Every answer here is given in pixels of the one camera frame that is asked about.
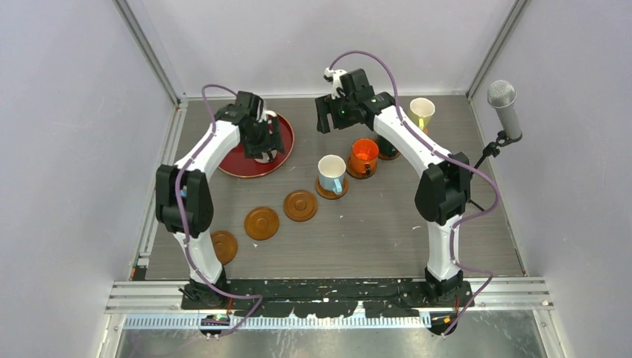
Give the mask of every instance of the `orange mug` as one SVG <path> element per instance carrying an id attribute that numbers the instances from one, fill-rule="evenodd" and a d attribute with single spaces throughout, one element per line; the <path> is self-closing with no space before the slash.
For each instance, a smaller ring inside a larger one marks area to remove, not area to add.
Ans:
<path id="1" fill-rule="evenodd" d="M 351 147 L 351 169 L 358 174 L 370 175 L 376 170 L 378 153 L 379 148 L 373 140 L 356 140 Z"/>

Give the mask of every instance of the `light blue mug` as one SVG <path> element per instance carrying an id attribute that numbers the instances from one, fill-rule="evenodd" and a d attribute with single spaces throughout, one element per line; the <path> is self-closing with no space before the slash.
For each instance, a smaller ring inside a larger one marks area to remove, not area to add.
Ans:
<path id="1" fill-rule="evenodd" d="M 344 159 L 337 155 L 326 155 L 318 161 L 318 183 L 323 189 L 340 195 L 346 171 Z"/>

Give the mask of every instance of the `yellow mug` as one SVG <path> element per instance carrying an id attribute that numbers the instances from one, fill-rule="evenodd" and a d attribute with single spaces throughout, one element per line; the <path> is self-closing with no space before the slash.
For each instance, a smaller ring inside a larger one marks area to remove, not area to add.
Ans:
<path id="1" fill-rule="evenodd" d="M 419 129 L 424 130 L 428 127 L 433 114 L 435 114 L 435 104 L 429 99 L 419 97 L 411 101 L 408 117 L 417 124 Z"/>

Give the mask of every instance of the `microphone grille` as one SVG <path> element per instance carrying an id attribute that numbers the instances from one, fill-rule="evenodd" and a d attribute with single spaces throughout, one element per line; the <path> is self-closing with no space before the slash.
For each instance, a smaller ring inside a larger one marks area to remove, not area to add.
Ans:
<path id="1" fill-rule="evenodd" d="M 516 90 L 505 80 L 494 81 L 487 91 L 487 102 L 495 108 L 507 107 L 514 102 L 514 99 L 516 99 Z"/>

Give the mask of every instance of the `microphone stand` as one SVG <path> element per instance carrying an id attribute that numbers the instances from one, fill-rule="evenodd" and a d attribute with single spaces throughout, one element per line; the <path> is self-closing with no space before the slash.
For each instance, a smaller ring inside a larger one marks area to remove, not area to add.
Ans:
<path id="1" fill-rule="evenodd" d="M 481 164 L 488 157 L 491 157 L 491 156 L 498 157 L 499 154 L 500 154 L 500 148 L 506 147 L 507 145 L 510 145 L 511 143 L 518 142 L 521 139 L 522 139 L 522 133 L 520 134 L 520 136 L 518 138 L 510 139 L 507 136 L 507 133 L 505 133 L 505 131 L 498 132 L 498 136 L 496 137 L 496 140 L 493 141 L 493 142 L 490 142 L 489 144 L 487 144 L 487 146 L 483 149 L 483 155 L 481 155 L 481 159 L 479 159 L 478 162 L 476 162 L 476 165 L 474 166 L 474 168 L 478 169 L 479 166 L 481 166 Z M 475 207 L 477 207 L 480 211 L 484 211 L 484 208 L 482 206 L 478 205 L 471 198 L 470 198 L 470 203 L 472 205 L 474 205 Z"/>

